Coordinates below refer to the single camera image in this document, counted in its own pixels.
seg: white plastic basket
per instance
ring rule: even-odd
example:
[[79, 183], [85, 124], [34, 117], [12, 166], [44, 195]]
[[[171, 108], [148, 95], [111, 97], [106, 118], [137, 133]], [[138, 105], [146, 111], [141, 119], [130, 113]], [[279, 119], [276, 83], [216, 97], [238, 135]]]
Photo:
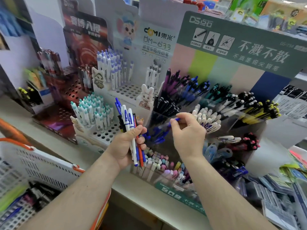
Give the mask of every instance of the white plastic basket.
[[[28, 181], [38, 181], [63, 191], [84, 172], [76, 165], [6, 138], [0, 139], [0, 165], [0, 199], [16, 185]], [[91, 229], [101, 222], [101, 213], [108, 199], [109, 195]], [[0, 230], [17, 229], [35, 215], [27, 202], [21, 200], [18, 204], [22, 209], [6, 221]]]

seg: green display sign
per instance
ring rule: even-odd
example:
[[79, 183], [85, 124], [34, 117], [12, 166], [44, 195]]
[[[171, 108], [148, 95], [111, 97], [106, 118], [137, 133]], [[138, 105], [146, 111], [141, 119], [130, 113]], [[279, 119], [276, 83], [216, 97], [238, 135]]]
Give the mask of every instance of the green display sign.
[[158, 190], [161, 190], [162, 192], [168, 194], [169, 196], [173, 197], [174, 199], [184, 203], [185, 205], [188, 205], [189, 207], [193, 208], [194, 210], [197, 210], [198, 212], [206, 215], [205, 210], [203, 209], [202, 205], [196, 202], [195, 200], [186, 197], [182, 192], [177, 191], [174, 188], [168, 187], [160, 182], [157, 182], [155, 184], [155, 187]]
[[177, 43], [293, 78], [307, 66], [307, 41], [187, 11]]

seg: blue panel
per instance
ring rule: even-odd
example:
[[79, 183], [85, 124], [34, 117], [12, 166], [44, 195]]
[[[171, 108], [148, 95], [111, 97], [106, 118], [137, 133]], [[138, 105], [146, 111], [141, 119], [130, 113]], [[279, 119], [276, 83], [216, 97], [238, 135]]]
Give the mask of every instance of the blue panel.
[[290, 78], [264, 72], [250, 92], [254, 93], [257, 101], [273, 100], [290, 81]]

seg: cartoon mouse illustration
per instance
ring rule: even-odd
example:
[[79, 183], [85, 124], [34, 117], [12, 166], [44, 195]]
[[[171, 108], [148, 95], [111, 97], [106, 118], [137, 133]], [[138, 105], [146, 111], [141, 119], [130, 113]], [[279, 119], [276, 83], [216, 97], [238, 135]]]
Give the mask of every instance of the cartoon mouse illustration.
[[154, 88], [150, 87], [147, 88], [147, 85], [143, 84], [142, 85], [142, 92], [140, 95], [137, 97], [138, 100], [140, 100], [139, 106], [150, 110], [150, 108], [153, 106], [153, 93], [154, 93]]
[[103, 70], [97, 70], [96, 68], [92, 67], [92, 77], [94, 78], [94, 84], [97, 85], [98, 88], [104, 88], [104, 71]]
[[132, 21], [128, 17], [123, 16], [121, 19], [117, 19], [116, 24], [117, 31], [124, 37], [121, 45], [124, 49], [130, 50], [137, 30], [137, 21]]

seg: left hand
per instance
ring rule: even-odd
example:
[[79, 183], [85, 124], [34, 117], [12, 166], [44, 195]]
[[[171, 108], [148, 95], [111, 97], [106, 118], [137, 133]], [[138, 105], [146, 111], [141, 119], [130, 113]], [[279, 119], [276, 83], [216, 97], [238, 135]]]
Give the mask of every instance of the left hand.
[[[132, 157], [129, 150], [131, 141], [136, 136], [147, 132], [147, 128], [142, 126], [142, 121], [138, 121], [138, 124], [139, 125], [131, 131], [116, 135], [112, 143], [110, 143], [109, 147], [104, 152], [111, 155], [112, 158], [115, 159], [120, 170], [126, 168], [132, 163]], [[146, 149], [146, 144], [144, 144], [144, 142], [145, 138], [143, 136], [136, 140], [136, 143], [140, 144], [142, 150]]]

